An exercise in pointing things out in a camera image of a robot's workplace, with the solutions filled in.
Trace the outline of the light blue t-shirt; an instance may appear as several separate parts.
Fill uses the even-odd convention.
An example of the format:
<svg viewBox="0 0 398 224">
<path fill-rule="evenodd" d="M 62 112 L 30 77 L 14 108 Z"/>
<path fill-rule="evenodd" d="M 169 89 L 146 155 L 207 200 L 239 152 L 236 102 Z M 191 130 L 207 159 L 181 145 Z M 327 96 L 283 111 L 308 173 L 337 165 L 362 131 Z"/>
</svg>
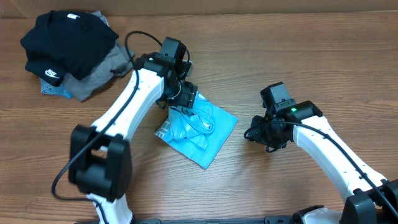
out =
<svg viewBox="0 0 398 224">
<path fill-rule="evenodd" d="M 237 117 L 197 93 L 193 108 L 169 107 L 169 116 L 155 135 L 206 170 L 237 122 Z"/>
</svg>

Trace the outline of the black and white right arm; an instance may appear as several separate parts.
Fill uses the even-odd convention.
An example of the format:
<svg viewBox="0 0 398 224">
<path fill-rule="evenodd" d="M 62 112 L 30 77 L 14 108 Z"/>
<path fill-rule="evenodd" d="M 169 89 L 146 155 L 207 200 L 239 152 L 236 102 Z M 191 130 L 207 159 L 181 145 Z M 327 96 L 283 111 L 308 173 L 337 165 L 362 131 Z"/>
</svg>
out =
<svg viewBox="0 0 398 224">
<path fill-rule="evenodd" d="M 328 176 L 344 203 L 342 211 L 322 205 L 300 210 L 292 223 L 397 223 L 397 181 L 362 161 L 311 101 L 264 107 L 265 115 L 253 117 L 244 138 L 265 145 L 269 153 L 294 142 Z"/>
</svg>

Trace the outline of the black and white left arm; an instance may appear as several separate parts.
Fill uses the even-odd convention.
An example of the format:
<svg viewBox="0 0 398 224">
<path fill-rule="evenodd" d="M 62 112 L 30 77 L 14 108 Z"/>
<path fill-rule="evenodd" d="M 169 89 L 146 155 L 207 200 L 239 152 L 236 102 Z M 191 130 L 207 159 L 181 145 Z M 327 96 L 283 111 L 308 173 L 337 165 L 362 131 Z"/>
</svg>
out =
<svg viewBox="0 0 398 224">
<path fill-rule="evenodd" d="M 126 201 L 132 137 L 154 103 L 193 107 L 198 88 L 185 81 L 191 70 L 188 60 L 157 52 L 142 55 L 110 109 L 90 127 L 78 125 L 73 130 L 68 179 L 95 206 L 98 223 L 133 223 Z"/>
</svg>

